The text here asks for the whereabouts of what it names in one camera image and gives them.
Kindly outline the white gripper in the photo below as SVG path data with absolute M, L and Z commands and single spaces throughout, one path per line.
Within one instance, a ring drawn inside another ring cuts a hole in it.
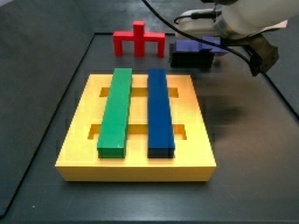
M 187 10 L 174 20 L 175 28 L 195 38 L 217 37 L 215 23 L 219 15 L 221 10 L 217 9 Z

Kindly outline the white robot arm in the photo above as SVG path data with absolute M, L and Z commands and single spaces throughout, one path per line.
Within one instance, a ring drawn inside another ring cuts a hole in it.
M 209 9 L 187 10 L 177 28 L 194 37 L 219 36 L 243 39 L 261 32 L 283 29 L 299 15 L 299 0 L 202 0 L 214 2 Z

